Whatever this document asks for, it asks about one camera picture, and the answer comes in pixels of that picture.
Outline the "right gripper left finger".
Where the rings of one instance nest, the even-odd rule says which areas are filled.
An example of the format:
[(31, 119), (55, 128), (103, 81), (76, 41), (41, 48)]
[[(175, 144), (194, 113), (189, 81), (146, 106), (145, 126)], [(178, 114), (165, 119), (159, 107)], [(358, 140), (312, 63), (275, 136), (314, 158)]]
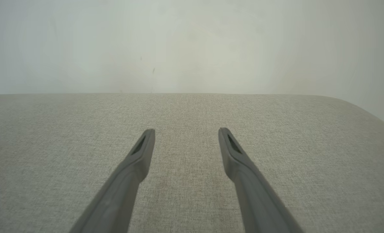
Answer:
[(71, 233), (128, 232), (136, 194), (149, 173), (154, 146), (155, 130), (147, 129), (84, 210)]

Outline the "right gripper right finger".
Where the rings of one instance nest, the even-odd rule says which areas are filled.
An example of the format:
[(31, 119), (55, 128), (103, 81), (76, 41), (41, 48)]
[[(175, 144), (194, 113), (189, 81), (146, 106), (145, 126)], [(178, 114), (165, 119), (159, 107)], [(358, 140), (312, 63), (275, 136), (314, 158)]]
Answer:
[(218, 131), (226, 175), (234, 183), (247, 233), (302, 233), (266, 178), (228, 128)]

